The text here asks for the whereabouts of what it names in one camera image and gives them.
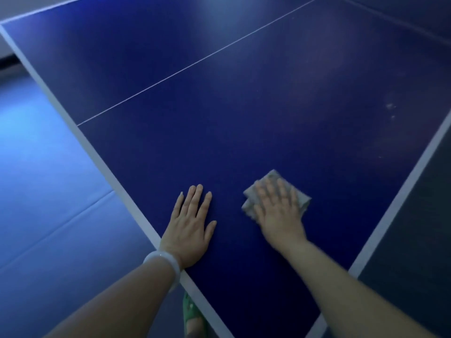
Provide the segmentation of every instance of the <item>bangle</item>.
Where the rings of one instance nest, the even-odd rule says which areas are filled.
[[[170,253],[168,253],[166,251],[160,251],[160,250],[152,251],[149,255],[146,256],[143,263],[146,263],[147,261],[153,259],[154,257],[158,257],[158,256],[160,256],[160,257],[164,258],[166,261],[168,261],[171,264],[172,269],[174,269],[175,279],[171,285],[171,288],[169,289],[169,292],[172,292],[177,287],[177,285],[179,284],[179,281],[180,281],[179,263],[177,262],[175,257],[172,256]]]

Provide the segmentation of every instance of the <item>hand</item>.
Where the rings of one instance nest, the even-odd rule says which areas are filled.
[[[180,193],[172,211],[171,221],[161,238],[159,249],[174,256],[180,270],[191,267],[205,254],[217,224],[212,221],[204,231],[212,195],[211,192],[206,194],[198,212],[202,190],[202,185],[191,186],[183,206],[183,192]]]
[[[263,236],[274,249],[285,256],[291,245],[308,241],[301,222],[295,188],[291,187],[288,195],[282,179],[278,179],[277,185],[280,197],[269,179],[266,179],[269,195],[259,181],[255,182],[262,206],[255,205],[254,210]]]

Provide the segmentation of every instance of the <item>folded cloth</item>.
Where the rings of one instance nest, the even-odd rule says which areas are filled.
[[[283,179],[275,169],[273,169],[267,175],[265,175],[262,179],[260,179],[262,186],[266,190],[266,183],[264,182],[264,179],[269,179],[269,181],[274,186],[274,188],[276,189],[277,194],[279,196],[280,196],[279,186],[277,185],[278,179],[282,179],[282,181],[285,184],[285,188],[286,188],[286,191],[288,194],[290,194],[290,192],[291,192],[291,187],[294,187],[288,181]],[[310,204],[310,200],[312,198],[310,198],[308,195],[302,193],[297,188],[295,188],[295,190],[296,190],[296,194],[298,196],[299,212],[301,213],[301,216],[302,216],[302,214],[307,210],[307,207]],[[260,198],[257,195],[257,191],[255,189],[255,184],[248,187],[243,193],[248,199],[245,201],[243,206],[241,206],[241,209],[246,213],[246,215],[251,217],[253,220],[257,220],[257,216],[254,211],[254,205],[260,204]]]

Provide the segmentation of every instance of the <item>green sandal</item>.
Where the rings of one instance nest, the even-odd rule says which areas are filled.
[[[206,322],[204,316],[199,311],[199,308],[197,308],[196,304],[193,302],[191,297],[188,295],[187,292],[185,292],[185,295],[183,295],[183,322],[185,323],[184,325],[185,336],[186,336],[186,322],[194,318],[202,318],[203,327],[205,330],[205,337],[208,337],[208,323]]]

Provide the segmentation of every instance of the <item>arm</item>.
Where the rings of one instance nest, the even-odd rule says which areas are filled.
[[[211,192],[198,211],[201,194],[202,185],[190,187],[184,203],[180,194],[161,238],[160,250],[174,256],[180,270],[204,255],[216,226],[213,221],[204,230]],[[174,269],[166,259],[150,259],[78,309],[46,337],[146,337],[174,278]]]
[[[268,192],[256,183],[263,235],[302,278],[336,337],[433,337],[307,240],[294,188],[288,195],[279,180],[279,198],[269,181],[266,186]]]

